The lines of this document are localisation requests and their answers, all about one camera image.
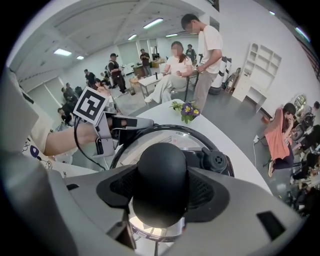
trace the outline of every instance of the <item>black cable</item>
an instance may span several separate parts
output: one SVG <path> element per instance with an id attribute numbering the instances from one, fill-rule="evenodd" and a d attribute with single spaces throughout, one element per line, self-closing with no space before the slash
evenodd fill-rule
<path id="1" fill-rule="evenodd" d="M 90 158 L 89 156 L 86 155 L 86 153 L 81 149 L 79 142 L 78 142 L 78 137 L 77 137 L 77 128 L 78 128 L 78 124 L 80 122 L 81 118 L 76 116 L 75 120 L 74 120 L 74 141 L 75 144 L 77 146 L 77 148 L 80 150 L 80 152 L 87 158 L 89 159 L 91 162 L 95 163 L 97 166 L 101 167 L 104 171 L 106 170 L 106 168 L 104 168 L 101 164 L 99 164 L 98 162 L 94 161 L 92 158 Z"/>

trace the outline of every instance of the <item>black knob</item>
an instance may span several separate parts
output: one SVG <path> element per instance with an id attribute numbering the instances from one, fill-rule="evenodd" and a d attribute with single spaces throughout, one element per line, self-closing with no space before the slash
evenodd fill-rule
<path id="1" fill-rule="evenodd" d="M 221 174 L 227 168 L 227 157 L 219 150 L 209 150 L 206 147 L 202 148 L 203 167 L 208 171 Z"/>

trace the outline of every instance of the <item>ceiling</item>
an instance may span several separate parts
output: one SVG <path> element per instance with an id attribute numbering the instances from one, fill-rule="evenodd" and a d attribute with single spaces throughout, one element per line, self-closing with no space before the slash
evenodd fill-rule
<path id="1" fill-rule="evenodd" d="M 56 13 L 42 24 L 14 57 L 10 68 L 20 82 L 40 74 L 68 67 L 114 44 L 137 39 L 151 39 L 181 32 L 181 17 L 195 13 L 180 0 L 80 0 Z M 163 22 L 143 29 L 157 18 Z M 58 49 L 71 56 L 53 54 Z"/>

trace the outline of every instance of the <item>gray floor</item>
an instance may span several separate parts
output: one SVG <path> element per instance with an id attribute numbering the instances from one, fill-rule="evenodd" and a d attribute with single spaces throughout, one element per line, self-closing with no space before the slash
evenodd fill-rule
<path id="1" fill-rule="evenodd" d="M 115 97 L 117 93 L 118 89 L 114 89 L 112 95 Z M 193 87 L 191 86 L 188 91 L 187 101 L 192 100 L 193 93 Z M 172 95 L 172 98 L 183 100 L 184 96 L 184 92 L 177 92 Z M 115 101 L 123 114 L 130 116 L 137 116 L 157 105 L 155 102 L 146 105 L 141 92 L 134 96 L 130 94 L 121 95 Z M 208 95 L 202 114 L 223 131 L 255 165 L 253 140 L 255 135 L 260 138 L 263 137 L 263 131 L 266 128 L 266 125 L 261 121 L 264 115 L 262 112 L 256 113 L 255 106 L 250 101 L 244 100 L 240 102 L 222 91 L 219 95 Z M 91 156 L 95 152 L 95 146 L 93 144 L 88 145 L 84 148 L 84 151 Z M 263 168 L 263 164 L 270 159 L 269 148 L 262 143 L 258 143 L 255 146 L 255 154 L 256 168 L 268 184 L 271 192 L 274 196 L 284 199 L 287 191 L 291 189 L 290 176 L 292 170 L 275 171 L 272 178 L 269 178 L 268 167 Z M 106 162 L 111 163 L 112 159 L 113 156 L 106 157 Z M 99 163 L 105 166 L 103 159 L 99 159 Z M 85 159 L 79 151 L 73 155 L 73 164 L 97 171 L 100 170 L 94 163 Z"/>

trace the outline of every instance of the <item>fluorescent light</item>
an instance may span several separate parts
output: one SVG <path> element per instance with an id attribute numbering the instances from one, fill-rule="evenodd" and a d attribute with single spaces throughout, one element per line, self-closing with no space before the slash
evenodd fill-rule
<path id="1" fill-rule="evenodd" d="M 171 38 L 171 37 L 176 37 L 178 34 L 167 34 L 165 37 L 166 38 Z"/>
<path id="2" fill-rule="evenodd" d="M 137 36 L 136 34 L 133 34 L 132 36 L 130 36 L 130 37 L 128 38 L 128 40 L 132 40 L 132 39 L 134 39 L 136 36 Z"/>
<path id="3" fill-rule="evenodd" d="M 70 56 L 72 53 L 67 50 L 58 49 L 54 52 L 54 54 L 63 55 L 63 56 Z"/>
<path id="4" fill-rule="evenodd" d="M 146 30 L 148 28 L 151 28 L 152 26 L 160 23 L 160 22 L 163 22 L 164 19 L 163 18 L 157 18 L 156 20 L 152 21 L 151 23 L 149 23 L 148 25 L 145 25 L 143 28 Z"/>
<path id="5" fill-rule="evenodd" d="M 309 37 L 307 37 L 307 35 L 300 28 L 296 27 L 295 30 L 298 31 L 298 33 L 310 43 Z"/>

